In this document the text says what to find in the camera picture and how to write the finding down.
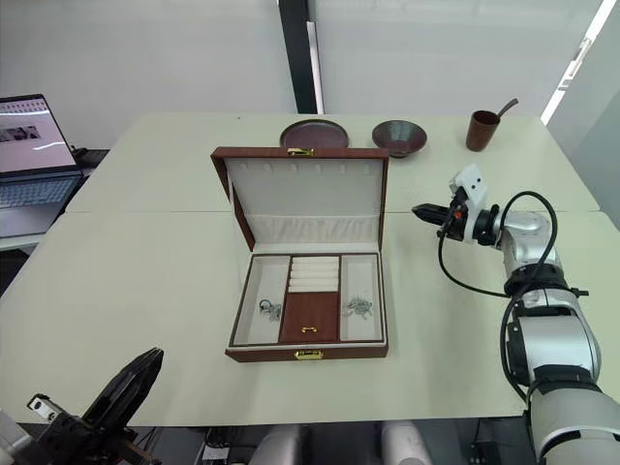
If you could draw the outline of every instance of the cup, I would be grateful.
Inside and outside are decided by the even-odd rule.
[[[500,124],[500,117],[493,111],[479,109],[472,113],[469,122],[469,130],[465,144],[467,148],[474,152],[480,152],[488,145],[493,137],[497,126]]]

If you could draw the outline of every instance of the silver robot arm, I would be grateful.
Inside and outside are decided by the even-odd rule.
[[[620,405],[596,385],[601,351],[578,303],[587,293],[568,287],[555,247],[538,267],[551,237],[549,221],[537,213],[505,213],[498,205],[485,209],[486,187],[476,166],[461,171],[449,186],[449,207],[427,203],[413,211],[440,225],[440,237],[504,254],[504,291],[511,305],[501,350],[509,381],[526,398],[537,460],[617,464]],[[527,396],[517,385],[528,389]]]

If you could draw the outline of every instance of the brown leather box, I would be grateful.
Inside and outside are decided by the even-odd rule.
[[[252,251],[226,354],[385,357],[385,150],[218,147],[211,158]]]

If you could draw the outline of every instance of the jewelry box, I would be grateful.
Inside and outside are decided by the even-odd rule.
[[[385,357],[385,150],[218,147],[211,159],[252,251],[226,354]]]

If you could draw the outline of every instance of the jewelry box lid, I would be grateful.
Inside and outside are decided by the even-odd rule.
[[[211,159],[250,250],[299,243],[381,250],[386,150],[218,147]]]

